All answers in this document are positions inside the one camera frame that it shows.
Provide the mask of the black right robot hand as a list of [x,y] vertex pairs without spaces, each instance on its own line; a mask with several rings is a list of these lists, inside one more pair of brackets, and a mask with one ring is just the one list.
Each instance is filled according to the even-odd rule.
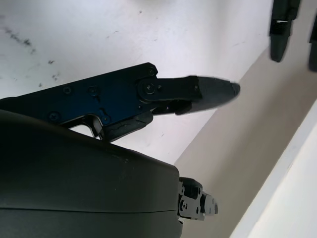
[[3,238],[178,238],[215,199],[168,163],[113,144],[157,115],[214,109],[240,85],[157,78],[144,63],[0,102]]

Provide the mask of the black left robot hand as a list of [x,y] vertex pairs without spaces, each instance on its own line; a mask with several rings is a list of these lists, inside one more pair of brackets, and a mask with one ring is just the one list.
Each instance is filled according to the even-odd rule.
[[[270,59],[281,62],[291,36],[293,21],[297,18],[301,0],[274,0],[269,27]],[[308,69],[317,72],[317,14],[309,39]]]

